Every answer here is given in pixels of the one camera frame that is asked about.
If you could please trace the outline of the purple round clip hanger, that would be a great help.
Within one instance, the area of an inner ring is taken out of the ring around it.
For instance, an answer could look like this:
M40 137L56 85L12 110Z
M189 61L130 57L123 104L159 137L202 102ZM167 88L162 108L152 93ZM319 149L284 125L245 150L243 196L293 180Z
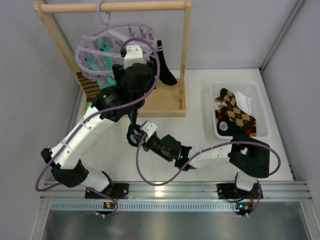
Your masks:
M131 38L146 40L155 49L157 48L157 34L150 26L139 22L122 22L112 24L111 13L107 12L108 19L102 16L100 0L96 12L103 28L81 36L81 41L75 50L75 61L82 75L91 81L111 87L116 84L112 66L123 63L120 49L124 42Z

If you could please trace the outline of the brown argyle sock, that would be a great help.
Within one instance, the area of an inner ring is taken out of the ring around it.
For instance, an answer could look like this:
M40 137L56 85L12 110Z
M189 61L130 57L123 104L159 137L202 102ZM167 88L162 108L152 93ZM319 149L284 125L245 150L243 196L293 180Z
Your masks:
M221 120L223 117L227 117L247 135L256 132L256 119L242 111L237 106L236 97L231 91L227 90L226 88L222 88L220 90L220 97L224 100L224 103L226 103L226 105L220 110L215 111L218 114L216 115L218 120Z

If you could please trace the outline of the black sock grey blue marks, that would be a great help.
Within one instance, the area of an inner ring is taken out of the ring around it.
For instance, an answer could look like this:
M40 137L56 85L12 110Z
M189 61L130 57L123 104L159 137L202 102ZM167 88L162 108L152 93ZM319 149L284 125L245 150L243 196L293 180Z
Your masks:
M141 125L137 124L139 109L134 108L128 115L130 124L128 126L126 139L132 147L137 147L145 133L141 130Z

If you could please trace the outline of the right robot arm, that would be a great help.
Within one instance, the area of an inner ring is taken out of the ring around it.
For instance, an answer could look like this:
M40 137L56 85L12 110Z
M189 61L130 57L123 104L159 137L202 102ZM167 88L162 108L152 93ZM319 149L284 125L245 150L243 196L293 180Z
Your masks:
M225 199L248 199L258 179L270 176L270 152L268 144L247 135L237 133L231 141L208 148L184 146L171 135L159 138L156 134L141 139L139 146L152 151L168 162L174 162L179 172L197 170L212 164L231 164L237 168L234 183L218 189Z

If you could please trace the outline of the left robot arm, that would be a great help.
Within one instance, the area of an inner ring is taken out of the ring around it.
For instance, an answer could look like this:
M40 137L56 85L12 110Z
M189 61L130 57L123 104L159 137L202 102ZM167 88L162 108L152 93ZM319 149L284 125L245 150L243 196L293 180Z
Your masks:
M82 185L109 195L111 178L102 170L86 166L81 156L92 143L123 116L137 113L156 87L160 77L160 61L134 62L130 66L112 67L116 85L103 88L92 100L83 119L55 147L41 152L46 167L61 185L73 188Z

